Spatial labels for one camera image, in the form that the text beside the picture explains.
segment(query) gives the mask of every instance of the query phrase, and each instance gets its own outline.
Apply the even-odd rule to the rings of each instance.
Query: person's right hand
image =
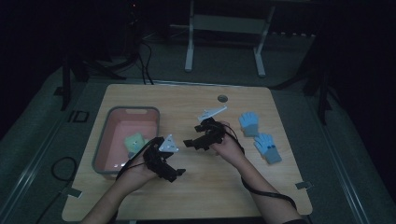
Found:
[[[225,129],[227,133],[231,133],[229,123],[225,121],[220,121],[220,123],[226,125]],[[235,168],[238,168],[247,160],[242,149],[228,134],[224,135],[223,140],[220,144],[212,144],[210,145],[210,148],[215,150],[224,160],[226,160]]]

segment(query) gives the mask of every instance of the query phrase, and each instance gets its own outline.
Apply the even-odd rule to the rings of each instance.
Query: gray floor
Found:
[[[198,41],[193,70],[185,73],[187,48],[182,41],[184,36],[177,37],[176,41],[168,42],[156,39],[155,35],[147,38],[152,48],[149,72],[156,84],[169,81],[273,86],[295,74],[312,42],[312,38],[301,36],[268,36],[262,54],[267,77],[262,78],[256,75],[251,48],[220,43],[208,46],[205,41]],[[148,49],[142,47],[141,52],[146,60]],[[128,77],[123,83],[142,83],[138,65],[120,74]],[[0,144],[2,223],[35,223],[63,189],[65,183],[51,175],[51,166],[65,156],[80,160],[106,86],[115,82],[95,75],[88,83],[73,82],[72,102],[68,110],[61,112],[62,99],[53,95],[62,84],[61,73],[58,71],[49,77]],[[328,125],[321,125],[316,116],[318,97],[303,95],[304,82],[272,93],[303,179],[314,185],[308,190],[314,207],[309,216],[312,223],[395,223],[395,204],[346,112],[329,98],[332,110],[326,114]],[[68,122],[72,110],[90,112],[88,121]],[[67,177],[72,172],[70,167],[70,162],[64,162],[56,171]],[[32,170],[36,171],[32,178],[20,179]],[[19,187],[19,181],[27,185]],[[60,196],[41,223],[64,223],[65,200],[65,196]],[[252,223],[252,220],[236,221]],[[185,222],[232,223],[231,220],[178,223]]]

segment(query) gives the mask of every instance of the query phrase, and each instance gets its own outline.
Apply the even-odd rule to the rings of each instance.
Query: sleeve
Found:
[[[303,219],[296,219],[296,220],[285,222],[283,224],[306,224],[306,221]]]

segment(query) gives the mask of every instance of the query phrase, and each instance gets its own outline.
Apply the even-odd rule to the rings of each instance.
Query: pink tray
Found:
[[[128,161],[126,137],[141,133],[145,139],[158,136],[160,111],[155,107],[114,107],[107,115],[105,127],[92,160],[93,170],[101,175],[115,175]]]

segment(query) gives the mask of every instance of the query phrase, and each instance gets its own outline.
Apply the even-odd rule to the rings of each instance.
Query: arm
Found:
[[[144,162],[141,153],[131,166]],[[107,223],[119,209],[123,199],[157,176],[145,164],[127,170],[102,196],[81,223]]]
[[[211,148],[216,150],[224,160],[235,167],[242,178],[252,188],[260,191],[278,193],[245,157],[239,146],[230,136],[226,134],[221,144],[213,144]],[[261,196],[254,193],[250,193],[250,195],[266,223],[284,223],[294,219],[301,219],[301,216],[293,206],[285,200]]]

